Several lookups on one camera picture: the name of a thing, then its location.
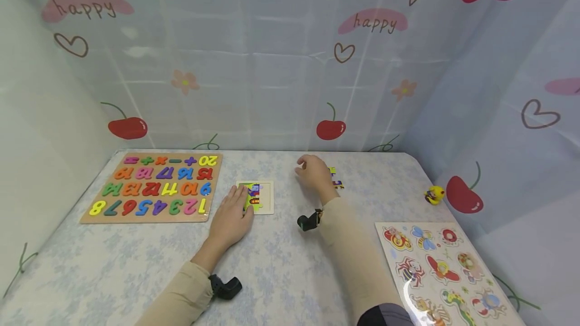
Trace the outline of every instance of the wooden insect puzzle board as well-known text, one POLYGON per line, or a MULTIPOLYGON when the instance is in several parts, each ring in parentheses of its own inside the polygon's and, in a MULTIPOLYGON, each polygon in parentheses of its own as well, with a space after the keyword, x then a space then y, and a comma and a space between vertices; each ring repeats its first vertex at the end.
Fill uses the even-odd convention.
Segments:
POLYGON ((525 326, 457 224, 375 227, 415 325, 525 326))
POLYGON ((81 223, 206 222, 221 166, 221 154, 129 153, 81 223))

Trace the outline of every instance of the fabric wall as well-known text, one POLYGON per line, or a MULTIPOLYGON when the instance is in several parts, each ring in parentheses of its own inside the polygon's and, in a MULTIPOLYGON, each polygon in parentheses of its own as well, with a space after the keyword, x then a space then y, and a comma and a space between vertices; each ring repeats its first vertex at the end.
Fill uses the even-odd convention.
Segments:
POLYGON ((580 0, 482 6, 400 146, 447 188, 490 270, 541 307, 520 303, 526 325, 577 324, 580 0))
POLYGON ((130 147, 389 150, 481 17, 462 0, 38 1, 130 147))
POLYGON ((102 127, 102 111, 73 79, 30 0, 0 0, 0 10, 4 295, 19 261, 40 249, 122 142, 102 127))

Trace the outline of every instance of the pink brush stroke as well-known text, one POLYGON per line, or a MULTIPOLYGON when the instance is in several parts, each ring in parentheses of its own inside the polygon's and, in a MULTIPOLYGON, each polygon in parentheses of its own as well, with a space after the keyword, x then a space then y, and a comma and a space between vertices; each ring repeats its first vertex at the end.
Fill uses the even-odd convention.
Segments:
POLYGON ((354 13, 352 16, 348 17, 348 19, 338 27, 338 33, 343 35, 345 33, 352 32, 355 28, 359 28, 363 24, 363 21, 367 19, 370 20, 370 25, 373 25, 374 20, 377 19, 381 22, 383 20, 387 20, 389 23, 392 21, 397 21, 397 24, 395 25, 395 29, 397 30, 405 30, 408 27, 407 17, 405 17, 405 14, 403 13, 386 8, 369 8, 354 13), (354 25, 356 19, 359 20, 359 25, 355 27, 354 25))
POLYGON ((546 83, 546 91, 555 95, 574 96, 580 95, 580 78, 554 79, 546 83))
MULTIPOLYGON (((104 8, 104 4, 106 3, 109 6, 112 6, 115 9, 115 12, 123 13, 123 14, 133 14, 134 9, 128 2, 124 0, 49 0, 44 8, 42 9, 42 19, 48 23, 58 23, 64 17, 68 15, 68 13, 61 13, 58 10, 57 6, 55 5, 56 2, 58 5, 62 6, 68 12, 68 6, 73 5, 77 7, 77 10, 83 12, 83 8, 81 4, 85 5, 92 5, 92 3, 97 3, 103 6, 103 14, 106 13, 106 9, 104 8)), ((93 7, 93 12, 91 13, 93 16, 96 16, 95 8, 93 7)))

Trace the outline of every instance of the beige sleeve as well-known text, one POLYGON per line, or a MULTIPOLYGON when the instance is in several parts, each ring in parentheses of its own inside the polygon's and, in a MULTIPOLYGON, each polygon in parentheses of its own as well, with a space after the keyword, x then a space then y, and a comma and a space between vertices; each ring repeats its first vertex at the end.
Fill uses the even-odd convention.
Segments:
POLYGON ((187 262, 135 323, 136 326, 190 326, 209 306, 209 272, 187 262))
POLYGON ((381 303, 402 306, 385 256, 375 247, 353 207, 343 198, 332 199, 324 205, 319 228, 346 283, 355 322, 381 303))

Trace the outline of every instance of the plus sign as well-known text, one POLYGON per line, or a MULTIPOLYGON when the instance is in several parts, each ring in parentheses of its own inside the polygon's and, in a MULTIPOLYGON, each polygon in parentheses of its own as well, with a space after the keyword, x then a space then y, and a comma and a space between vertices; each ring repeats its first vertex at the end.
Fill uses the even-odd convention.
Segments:
POLYGON ((154 162, 155 160, 153 160, 151 158, 151 156, 147 156, 146 158, 142 159, 141 162, 143 163, 143 165, 147 166, 150 163, 154 162))
POLYGON ((196 163, 196 162, 197 162, 197 160, 196 160, 196 159, 194 159, 194 157, 193 157, 193 156, 191 156, 190 158, 188 158, 187 160, 185 160, 185 161, 184 161, 184 163, 186 163, 186 164, 187 164, 187 166, 191 166, 192 164, 194 164, 194 163, 196 163))

